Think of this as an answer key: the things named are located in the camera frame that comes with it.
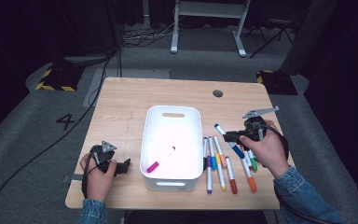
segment person's left hand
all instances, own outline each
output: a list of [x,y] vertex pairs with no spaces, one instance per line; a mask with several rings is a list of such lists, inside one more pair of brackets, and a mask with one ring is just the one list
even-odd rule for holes
[[[80,166],[83,171],[85,170],[88,157],[89,154],[86,154],[80,161]],[[88,167],[88,171],[90,172],[87,180],[87,198],[104,203],[110,189],[113,186],[113,178],[117,167],[117,161],[112,160],[109,163],[109,168],[107,169],[106,174],[100,171],[100,169],[96,166],[97,163],[93,158],[91,158],[89,160]]]

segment white plastic bin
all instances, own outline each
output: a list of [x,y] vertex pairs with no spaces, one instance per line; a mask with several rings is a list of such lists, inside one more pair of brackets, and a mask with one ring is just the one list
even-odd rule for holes
[[[202,153],[202,128],[197,109],[155,105],[147,111],[140,168],[149,189],[193,190],[203,171]],[[148,172],[156,161],[158,166]]]

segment metal stand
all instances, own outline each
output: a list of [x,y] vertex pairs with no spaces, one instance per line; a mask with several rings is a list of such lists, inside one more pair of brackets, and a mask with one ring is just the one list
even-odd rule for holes
[[240,19],[237,31],[233,31],[235,43],[237,44],[238,53],[241,57],[246,56],[246,51],[241,42],[241,31],[245,22],[246,13],[248,11],[249,1],[246,4],[220,4],[206,2],[187,2],[176,0],[174,26],[171,44],[171,53],[178,51],[179,39],[179,15],[183,16],[202,16],[202,17],[219,17]]

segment hand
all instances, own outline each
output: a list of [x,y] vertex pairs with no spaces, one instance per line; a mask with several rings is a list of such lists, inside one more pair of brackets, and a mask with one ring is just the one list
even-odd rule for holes
[[[83,171],[85,170],[88,157],[89,154],[85,155],[80,161],[80,166]],[[91,160],[89,160],[88,167],[88,171],[90,172],[87,181],[87,198],[104,203],[113,185],[113,177],[117,167],[117,161],[112,160],[109,163],[109,167],[106,171],[106,174],[100,171],[100,169],[98,169],[98,167],[96,166],[97,164],[95,160],[91,158]]]
[[[277,130],[271,120],[266,120],[266,123]],[[246,136],[241,136],[240,141],[254,152],[257,160],[266,166],[275,178],[289,170],[290,166],[284,155],[281,139],[273,131],[267,129],[266,136],[259,142]]]

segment bin handle cutout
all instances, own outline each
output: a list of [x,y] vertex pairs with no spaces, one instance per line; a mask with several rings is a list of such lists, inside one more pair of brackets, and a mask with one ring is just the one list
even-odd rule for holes
[[180,113],[163,113],[162,117],[168,117],[168,118],[184,118],[185,114]]
[[176,186],[176,187],[183,187],[186,184],[182,182],[157,182],[156,183],[159,186]]

